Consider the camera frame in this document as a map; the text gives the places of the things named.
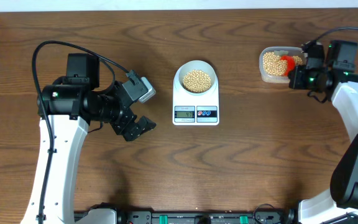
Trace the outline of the red plastic measuring scoop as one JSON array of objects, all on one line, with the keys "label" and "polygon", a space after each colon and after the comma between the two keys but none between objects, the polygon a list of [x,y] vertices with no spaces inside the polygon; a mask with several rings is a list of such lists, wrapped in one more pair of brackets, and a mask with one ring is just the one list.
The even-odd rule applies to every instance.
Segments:
[{"label": "red plastic measuring scoop", "polygon": [[293,57],[288,56],[288,55],[281,56],[281,60],[284,60],[287,63],[287,68],[286,68],[286,70],[285,70],[285,72],[283,74],[283,76],[287,77],[288,74],[296,67],[296,63],[295,63]]}]

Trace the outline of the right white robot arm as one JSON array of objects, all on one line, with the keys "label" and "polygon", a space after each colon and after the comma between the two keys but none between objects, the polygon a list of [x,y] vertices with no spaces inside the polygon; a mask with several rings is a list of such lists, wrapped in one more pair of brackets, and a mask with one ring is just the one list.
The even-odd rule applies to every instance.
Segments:
[{"label": "right white robot arm", "polygon": [[327,51],[312,40],[302,47],[305,65],[295,67],[288,77],[289,87],[308,90],[314,98],[324,93],[338,110],[350,139],[350,145],[335,168],[329,189],[302,200],[298,206],[298,223],[341,223],[358,219],[358,74],[355,57],[358,44],[331,41]]}]

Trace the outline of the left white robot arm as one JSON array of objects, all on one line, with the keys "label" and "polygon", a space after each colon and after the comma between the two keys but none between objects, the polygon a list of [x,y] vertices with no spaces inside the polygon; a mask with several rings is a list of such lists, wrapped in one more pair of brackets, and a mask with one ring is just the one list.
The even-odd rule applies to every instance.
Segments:
[{"label": "left white robot arm", "polygon": [[133,141],[156,124],[130,109],[155,94],[148,79],[135,71],[125,83],[114,81],[99,91],[99,64],[91,54],[69,54],[67,74],[47,85],[37,103],[40,152],[23,223],[74,223],[74,192],[81,148],[92,121],[108,123],[117,135]]}]

